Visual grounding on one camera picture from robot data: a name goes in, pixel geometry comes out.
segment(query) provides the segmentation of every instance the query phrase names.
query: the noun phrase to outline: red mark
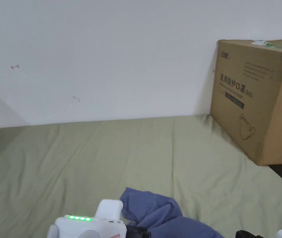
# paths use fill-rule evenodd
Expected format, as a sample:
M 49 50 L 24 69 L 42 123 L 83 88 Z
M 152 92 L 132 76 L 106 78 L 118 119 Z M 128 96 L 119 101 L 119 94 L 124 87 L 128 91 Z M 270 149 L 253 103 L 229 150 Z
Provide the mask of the red mark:
M 11 69 L 14 69 L 14 68 L 16 68 L 16 67 L 20 68 L 20 67 L 19 67 L 19 64 L 18 64 L 17 66 L 13 66 L 13 65 L 12 65 L 12 66 L 11 66 Z

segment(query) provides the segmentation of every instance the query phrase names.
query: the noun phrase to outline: mattress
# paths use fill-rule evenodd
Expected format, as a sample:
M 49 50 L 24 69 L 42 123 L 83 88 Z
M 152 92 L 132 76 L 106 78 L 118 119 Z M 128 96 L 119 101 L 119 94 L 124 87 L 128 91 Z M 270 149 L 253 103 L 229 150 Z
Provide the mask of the mattress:
M 65 214 L 93 216 L 126 187 L 173 197 L 224 237 L 282 229 L 282 179 L 211 116 L 0 129 L 0 237 L 46 237 Z

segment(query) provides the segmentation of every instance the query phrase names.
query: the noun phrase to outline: green led light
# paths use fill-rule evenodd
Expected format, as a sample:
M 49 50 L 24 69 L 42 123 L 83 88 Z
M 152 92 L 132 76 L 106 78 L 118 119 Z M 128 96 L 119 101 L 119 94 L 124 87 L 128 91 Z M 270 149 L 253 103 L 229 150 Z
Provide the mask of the green led light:
M 81 220 L 81 221 L 87 221 L 87 222 L 91 222 L 92 218 L 90 217 L 84 217 L 84 216 L 68 216 L 69 219 L 72 220 Z

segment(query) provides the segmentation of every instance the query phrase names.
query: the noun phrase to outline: white robot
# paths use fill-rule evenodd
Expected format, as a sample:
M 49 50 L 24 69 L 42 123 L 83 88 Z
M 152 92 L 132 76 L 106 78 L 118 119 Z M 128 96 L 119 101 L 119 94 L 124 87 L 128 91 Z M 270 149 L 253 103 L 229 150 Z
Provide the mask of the white robot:
M 125 238 L 127 227 L 120 220 L 122 208 L 122 201 L 104 199 L 94 217 L 59 217 L 50 226 L 47 238 Z

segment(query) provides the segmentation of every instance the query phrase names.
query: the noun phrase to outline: blue fabric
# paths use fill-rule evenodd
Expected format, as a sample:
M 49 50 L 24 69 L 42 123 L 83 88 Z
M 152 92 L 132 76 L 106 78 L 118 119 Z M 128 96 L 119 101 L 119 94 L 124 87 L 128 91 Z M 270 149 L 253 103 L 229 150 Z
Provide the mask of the blue fabric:
M 210 226 L 183 217 L 172 198 L 127 187 L 120 200 L 122 215 L 132 221 L 130 225 L 148 228 L 152 238 L 223 238 Z

